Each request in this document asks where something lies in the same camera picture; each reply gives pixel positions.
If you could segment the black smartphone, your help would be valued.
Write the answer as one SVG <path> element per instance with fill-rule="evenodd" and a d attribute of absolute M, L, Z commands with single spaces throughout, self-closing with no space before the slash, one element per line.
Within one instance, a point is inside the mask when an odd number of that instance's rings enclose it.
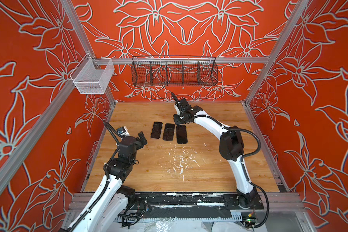
<path fill-rule="evenodd" d="M 173 141 L 174 139 L 174 133 L 175 133 L 175 124 L 172 123 L 166 123 L 164 127 L 164 132 L 162 139 L 164 141 Z"/>
<path fill-rule="evenodd" d="M 178 144 L 187 144 L 188 143 L 187 129 L 186 129 L 185 125 L 177 125 L 176 138 L 177 138 Z"/>
<path fill-rule="evenodd" d="M 151 131 L 151 135 L 150 135 L 151 139 L 160 139 L 162 126 L 163 126 L 162 122 L 154 122 L 153 123 L 152 131 Z"/>

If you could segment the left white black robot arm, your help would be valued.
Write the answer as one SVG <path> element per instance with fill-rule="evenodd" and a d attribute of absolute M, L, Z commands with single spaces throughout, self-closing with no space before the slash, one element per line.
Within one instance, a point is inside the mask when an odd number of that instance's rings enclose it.
<path fill-rule="evenodd" d="M 107 121 L 105 128 L 114 138 L 117 148 L 103 165 L 104 177 L 82 212 L 71 224 L 60 231 L 106 232 L 116 219 L 122 227 L 135 225 L 147 212 L 148 205 L 135 198 L 135 190 L 123 183 L 137 165 L 137 151 L 147 145 L 144 133 L 130 136 L 126 127 L 114 129 Z"/>

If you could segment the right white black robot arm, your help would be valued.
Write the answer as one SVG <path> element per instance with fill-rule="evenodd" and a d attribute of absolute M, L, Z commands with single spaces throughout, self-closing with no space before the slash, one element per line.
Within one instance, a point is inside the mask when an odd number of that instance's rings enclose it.
<path fill-rule="evenodd" d="M 179 129 L 178 135 L 184 135 L 185 124 L 195 123 L 211 132 L 219 140 L 219 153 L 228 161 L 236 181 L 236 192 L 241 208 L 247 209 L 257 199 L 257 186 L 252 183 L 244 159 L 253 156 L 261 150 L 261 141 L 253 132 L 237 126 L 227 126 L 211 117 L 203 108 L 191 106 L 186 99 L 178 99 L 171 93 L 175 101 L 176 114 L 173 115 L 174 123 Z M 244 154 L 245 144 L 241 133 L 245 132 L 254 137 L 257 142 L 255 151 Z"/>

